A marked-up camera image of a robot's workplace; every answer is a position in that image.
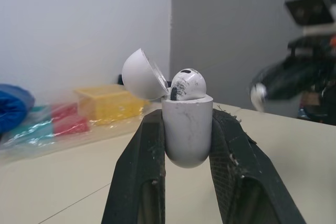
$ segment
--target gray wall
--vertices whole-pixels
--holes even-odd
[[[301,35],[284,0],[172,0],[171,77],[192,67],[216,102],[252,109],[247,87]],[[296,116],[298,98],[267,112]]]

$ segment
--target black machine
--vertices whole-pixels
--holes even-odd
[[[226,112],[213,110],[209,158],[224,224],[305,223],[270,159]],[[164,125],[156,110],[117,162],[102,224],[164,224],[165,176]]]

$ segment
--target red object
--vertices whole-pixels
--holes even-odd
[[[64,136],[69,134],[89,131],[90,127],[86,117],[71,115],[54,123],[54,135]]]
[[[60,103],[51,106],[52,122],[57,122],[71,115],[77,115],[77,103]]]

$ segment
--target plastic bag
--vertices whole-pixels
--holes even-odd
[[[76,102],[35,106],[23,123],[5,133],[0,157],[45,155],[134,132],[155,106],[120,85],[75,90]]]

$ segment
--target open case lid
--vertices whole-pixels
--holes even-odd
[[[126,89],[138,98],[155,100],[169,93],[166,79],[142,49],[126,60],[121,74]]]

